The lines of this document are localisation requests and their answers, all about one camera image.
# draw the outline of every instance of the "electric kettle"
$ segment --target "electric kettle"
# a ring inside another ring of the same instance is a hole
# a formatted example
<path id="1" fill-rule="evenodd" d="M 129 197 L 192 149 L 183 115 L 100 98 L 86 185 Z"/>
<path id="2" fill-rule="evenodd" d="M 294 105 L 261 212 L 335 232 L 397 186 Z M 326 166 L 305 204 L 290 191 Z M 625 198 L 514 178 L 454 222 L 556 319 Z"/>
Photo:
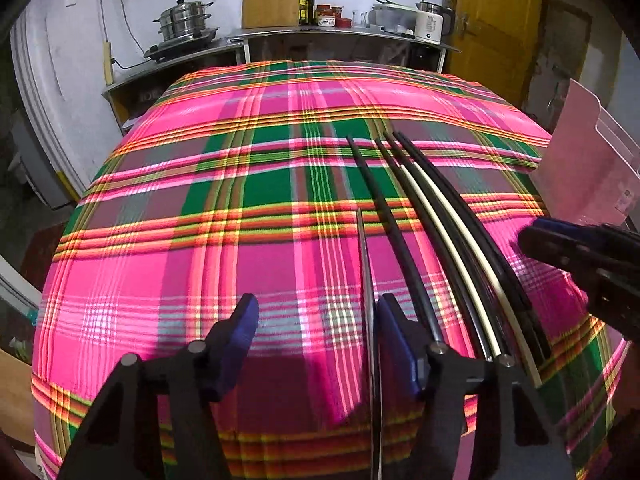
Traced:
<path id="1" fill-rule="evenodd" d="M 456 23 L 455 10 L 445 9 L 443 6 L 429 2 L 420 2 L 415 6 L 418 7 L 414 30 L 416 38 L 440 43 L 443 36 L 452 33 Z M 447 27 L 443 27 L 445 14 L 449 17 Z"/>

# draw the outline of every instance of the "wooden door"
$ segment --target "wooden door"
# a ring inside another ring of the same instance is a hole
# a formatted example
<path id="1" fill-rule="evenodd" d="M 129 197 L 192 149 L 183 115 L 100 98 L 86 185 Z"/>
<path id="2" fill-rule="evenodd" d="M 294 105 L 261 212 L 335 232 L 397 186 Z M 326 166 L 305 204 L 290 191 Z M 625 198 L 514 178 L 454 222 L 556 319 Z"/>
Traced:
<path id="1" fill-rule="evenodd" d="M 520 106 L 532 69 L 542 0 L 457 0 L 449 72 Z"/>

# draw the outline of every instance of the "bottle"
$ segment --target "bottle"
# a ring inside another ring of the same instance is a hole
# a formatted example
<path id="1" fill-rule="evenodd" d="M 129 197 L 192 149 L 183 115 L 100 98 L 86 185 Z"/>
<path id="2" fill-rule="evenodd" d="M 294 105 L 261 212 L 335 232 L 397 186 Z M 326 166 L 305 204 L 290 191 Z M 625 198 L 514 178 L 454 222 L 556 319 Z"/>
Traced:
<path id="1" fill-rule="evenodd" d="M 306 22 L 315 25 L 316 22 L 316 0 L 306 0 Z"/>
<path id="2" fill-rule="evenodd" d="M 300 10 L 298 12 L 298 23 L 306 25 L 306 0 L 300 0 Z"/>

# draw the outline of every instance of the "pink plastic container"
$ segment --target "pink plastic container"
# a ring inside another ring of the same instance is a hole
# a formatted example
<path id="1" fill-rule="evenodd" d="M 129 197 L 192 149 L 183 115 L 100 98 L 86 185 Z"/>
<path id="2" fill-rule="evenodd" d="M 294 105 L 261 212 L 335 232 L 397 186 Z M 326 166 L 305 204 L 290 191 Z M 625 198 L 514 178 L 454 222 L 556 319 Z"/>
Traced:
<path id="1" fill-rule="evenodd" d="M 620 225 L 640 197 L 640 147 L 571 80 L 551 142 L 529 176 L 551 216 L 577 224 Z"/>

